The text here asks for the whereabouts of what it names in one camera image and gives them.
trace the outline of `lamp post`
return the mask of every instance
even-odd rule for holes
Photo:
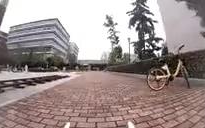
[[[131,63],[131,51],[130,51],[130,44],[131,44],[131,39],[128,38],[128,48],[129,48],[129,64]]]

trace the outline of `bicycle rear wheel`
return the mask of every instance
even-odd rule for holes
[[[190,87],[190,83],[188,81],[188,77],[189,77],[188,71],[187,71],[187,69],[184,66],[181,67],[181,73],[182,73],[182,76],[184,77],[184,79],[186,80],[188,88],[191,88]]]
[[[162,69],[159,68],[152,68],[149,70],[147,74],[147,84],[148,86],[154,90],[159,91],[161,90],[167,83],[167,78],[157,79],[157,76],[164,76],[166,75],[165,72]]]

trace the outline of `sky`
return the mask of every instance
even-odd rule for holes
[[[105,15],[112,15],[118,23],[120,45],[128,52],[128,41],[137,39],[136,32],[128,29],[132,10],[132,0],[10,0],[1,30],[8,32],[10,26],[31,21],[58,18],[70,34],[71,42],[79,47],[78,59],[100,59],[103,52],[110,51],[107,29],[104,28]],[[165,38],[163,24],[156,0],[148,5],[155,14],[156,33]]]

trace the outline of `red brick paving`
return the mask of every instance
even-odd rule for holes
[[[144,79],[85,73],[1,107],[0,128],[205,128],[205,87],[173,85],[154,92]]]

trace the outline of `stone wall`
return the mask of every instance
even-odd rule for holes
[[[160,58],[145,60],[130,65],[111,66],[107,68],[107,71],[147,74],[150,68],[161,66],[158,63],[159,59]],[[163,59],[168,63],[173,72],[173,70],[176,69],[177,64],[176,56],[166,56],[163,57]],[[205,78],[205,49],[200,51],[184,53],[181,55],[181,59],[183,60],[190,77]]]

